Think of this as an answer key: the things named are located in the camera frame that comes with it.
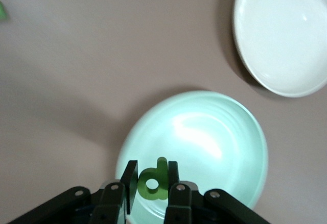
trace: green letter d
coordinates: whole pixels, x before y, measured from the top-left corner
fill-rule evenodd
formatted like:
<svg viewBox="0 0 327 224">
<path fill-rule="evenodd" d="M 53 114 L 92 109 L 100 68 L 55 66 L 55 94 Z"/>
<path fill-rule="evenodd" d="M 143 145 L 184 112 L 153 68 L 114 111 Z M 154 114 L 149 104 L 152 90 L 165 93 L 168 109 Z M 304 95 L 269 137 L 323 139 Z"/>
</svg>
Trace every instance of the green letter d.
<svg viewBox="0 0 327 224">
<path fill-rule="evenodd" d="M 158 187 L 148 188 L 146 182 L 155 179 Z M 145 169 L 139 174 L 137 189 L 139 194 L 147 200 L 165 200 L 168 198 L 168 166 L 167 159 L 161 157 L 157 160 L 157 168 Z"/>
</svg>

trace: beige table surface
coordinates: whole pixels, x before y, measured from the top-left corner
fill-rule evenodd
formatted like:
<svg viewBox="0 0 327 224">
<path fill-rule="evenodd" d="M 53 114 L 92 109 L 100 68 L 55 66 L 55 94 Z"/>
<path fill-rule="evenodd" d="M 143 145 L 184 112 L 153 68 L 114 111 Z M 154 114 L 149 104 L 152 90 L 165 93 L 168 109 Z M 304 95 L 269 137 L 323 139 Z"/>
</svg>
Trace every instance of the beige table surface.
<svg viewBox="0 0 327 224">
<path fill-rule="evenodd" d="M 196 89 L 235 98 L 264 130 L 255 211 L 327 222 L 327 87 L 285 98 L 254 81 L 231 35 L 233 0 L 0 1 L 0 223 L 70 187 L 96 191 L 133 124 Z"/>
</svg>

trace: metal bolt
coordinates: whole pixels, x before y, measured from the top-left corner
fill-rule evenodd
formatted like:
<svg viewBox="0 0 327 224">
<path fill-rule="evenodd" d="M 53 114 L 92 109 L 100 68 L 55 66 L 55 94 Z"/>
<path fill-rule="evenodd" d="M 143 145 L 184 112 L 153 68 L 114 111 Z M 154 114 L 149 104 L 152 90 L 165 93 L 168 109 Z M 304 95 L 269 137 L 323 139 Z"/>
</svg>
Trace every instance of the metal bolt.
<svg viewBox="0 0 327 224">
<path fill-rule="evenodd" d="M 116 189 L 119 188 L 119 186 L 118 186 L 117 184 L 114 184 L 114 185 L 112 185 L 110 188 L 111 188 L 111 190 L 116 190 Z"/>
<path fill-rule="evenodd" d="M 220 194 L 219 194 L 219 192 L 212 191 L 212 192 L 210 192 L 210 196 L 213 197 L 213 198 L 219 198 Z"/>
<path fill-rule="evenodd" d="M 177 189 L 178 191 L 184 191 L 184 190 L 185 190 L 185 186 L 182 185 L 182 184 L 179 184 L 179 185 L 177 185 L 176 189 Z"/>
<path fill-rule="evenodd" d="M 75 192 L 75 196 L 81 196 L 84 192 L 82 190 L 78 190 Z"/>
</svg>

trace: white plate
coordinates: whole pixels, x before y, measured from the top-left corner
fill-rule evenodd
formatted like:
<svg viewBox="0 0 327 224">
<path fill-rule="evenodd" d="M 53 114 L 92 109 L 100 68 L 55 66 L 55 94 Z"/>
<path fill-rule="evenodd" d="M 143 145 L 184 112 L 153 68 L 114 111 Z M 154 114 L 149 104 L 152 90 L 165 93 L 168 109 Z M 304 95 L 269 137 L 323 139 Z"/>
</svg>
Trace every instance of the white plate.
<svg viewBox="0 0 327 224">
<path fill-rule="evenodd" d="M 272 92 L 309 95 L 327 83 L 327 0 L 236 0 L 236 46 Z"/>
</svg>

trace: bowl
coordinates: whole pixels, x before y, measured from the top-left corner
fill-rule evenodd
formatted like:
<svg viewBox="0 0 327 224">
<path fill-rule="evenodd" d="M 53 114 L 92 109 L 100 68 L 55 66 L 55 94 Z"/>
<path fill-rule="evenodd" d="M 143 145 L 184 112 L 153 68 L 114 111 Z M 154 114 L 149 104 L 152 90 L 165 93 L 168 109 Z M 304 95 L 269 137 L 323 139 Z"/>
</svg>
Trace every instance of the bowl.
<svg viewBox="0 0 327 224">
<path fill-rule="evenodd" d="M 148 171 L 165 173 L 165 160 L 177 161 L 180 179 L 197 184 L 201 194 L 220 188 L 250 208 L 263 190 L 268 167 L 258 121 L 239 102 L 211 91 L 181 93 L 149 110 L 124 142 L 116 167 L 118 179 L 129 160 L 138 160 L 140 179 Z M 162 224 L 168 194 L 147 197 L 145 182 L 138 183 L 129 221 Z M 155 194 L 159 183 L 146 184 Z"/>
<path fill-rule="evenodd" d="M 312 94 L 327 83 L 327 0 L 235 0 L 241 59 L 270 91 Z"/>
</svg>

